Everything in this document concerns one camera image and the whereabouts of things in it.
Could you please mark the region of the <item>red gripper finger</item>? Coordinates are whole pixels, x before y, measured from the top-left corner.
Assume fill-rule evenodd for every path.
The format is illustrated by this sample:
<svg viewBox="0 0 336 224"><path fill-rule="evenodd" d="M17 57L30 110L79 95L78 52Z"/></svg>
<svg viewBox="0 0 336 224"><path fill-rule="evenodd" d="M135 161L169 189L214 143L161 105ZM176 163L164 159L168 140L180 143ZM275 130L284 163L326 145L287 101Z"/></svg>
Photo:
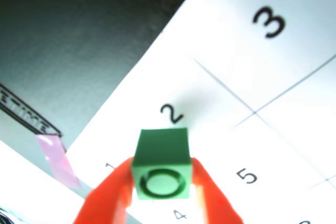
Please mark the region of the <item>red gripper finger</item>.
<svg viewBox="0 0 336 224"><path fill-rule="evenodd" d="M203 223L242 224L242 218L200 161L193 157L192 165L192 183L196 187L197 203L202 210Z"/></svg>
<svg viewBox="0 0 336 224"><path fill-rule="evenodd" d="M126 223L126 209L131 206L134 187L132 160L126 159L88 194L74 223Z"/></svg>

